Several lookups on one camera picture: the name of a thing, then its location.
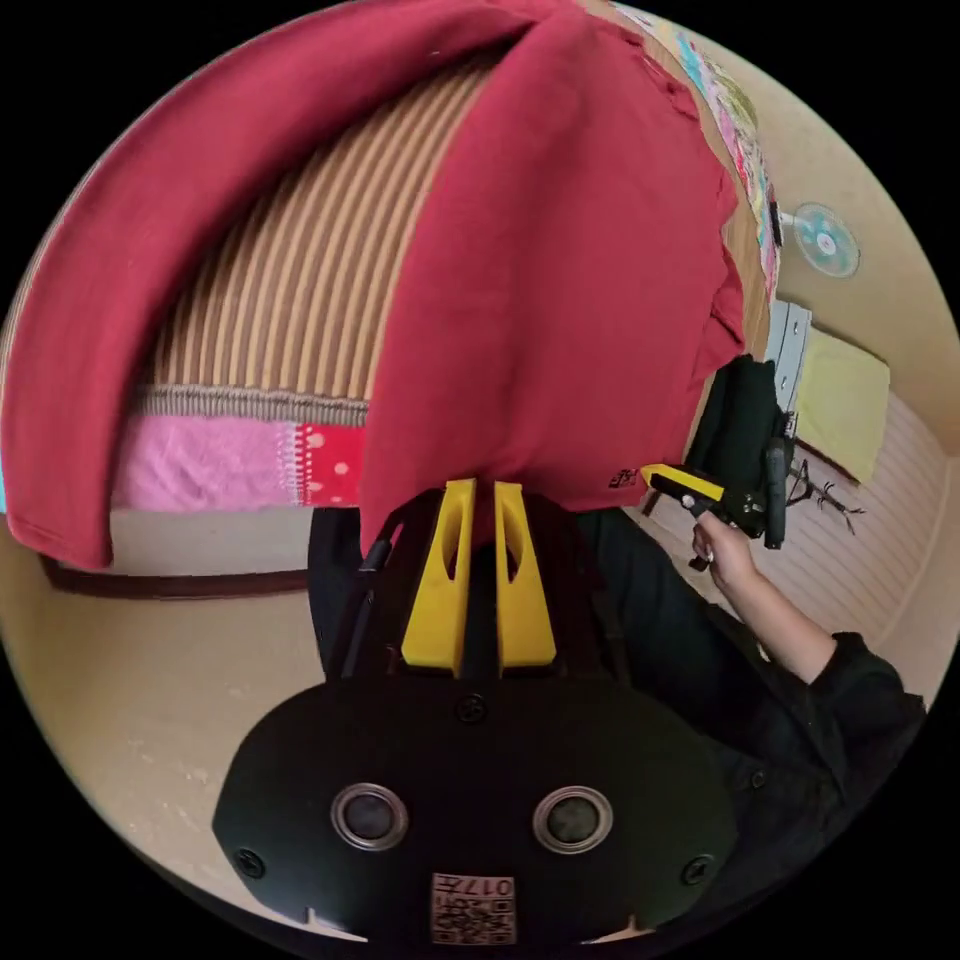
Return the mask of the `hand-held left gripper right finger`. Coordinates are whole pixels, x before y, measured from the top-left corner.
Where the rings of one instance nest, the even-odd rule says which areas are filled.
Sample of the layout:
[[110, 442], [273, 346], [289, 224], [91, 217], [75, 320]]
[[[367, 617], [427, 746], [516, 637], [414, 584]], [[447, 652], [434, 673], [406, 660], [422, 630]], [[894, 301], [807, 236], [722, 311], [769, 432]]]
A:
[[499, 668], [547, 668], [556, 643], [519, 484], [494, 485], [494, 526]]

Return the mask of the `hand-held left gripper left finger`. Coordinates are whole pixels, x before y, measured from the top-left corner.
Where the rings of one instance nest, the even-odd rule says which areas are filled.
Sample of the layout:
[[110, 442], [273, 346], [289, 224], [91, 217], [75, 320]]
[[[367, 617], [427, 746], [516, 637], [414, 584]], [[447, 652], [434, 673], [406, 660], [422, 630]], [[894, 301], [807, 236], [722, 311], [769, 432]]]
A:
[[459, 671], [466, 630], [476, 481], [446, 484], [401, 643], [405, 664]]

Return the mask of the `person's right hand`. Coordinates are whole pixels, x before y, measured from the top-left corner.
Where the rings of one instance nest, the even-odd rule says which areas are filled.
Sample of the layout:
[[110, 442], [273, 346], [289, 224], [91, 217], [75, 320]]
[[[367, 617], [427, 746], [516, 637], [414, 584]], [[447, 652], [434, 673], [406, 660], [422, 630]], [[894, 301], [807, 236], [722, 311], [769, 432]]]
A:
[[696, 556], [707, 562], [714, 583], [728, 600], [759, 578], [749, 537], [710, 511], [695, 522], [693, 548]]

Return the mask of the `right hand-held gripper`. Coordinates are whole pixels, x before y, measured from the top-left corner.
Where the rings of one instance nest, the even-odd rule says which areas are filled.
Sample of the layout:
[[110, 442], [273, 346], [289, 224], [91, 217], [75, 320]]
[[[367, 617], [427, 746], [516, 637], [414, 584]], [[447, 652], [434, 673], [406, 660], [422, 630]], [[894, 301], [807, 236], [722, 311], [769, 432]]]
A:
[[751, 539], [765, 535], [767, 505], [759, 493], [723, 487], [710, 478], [676, 465], [646, 465], [640, 473], [650, 490], [676, 500], [695, 518], [710, 513], [728, 526], [737, 527]]

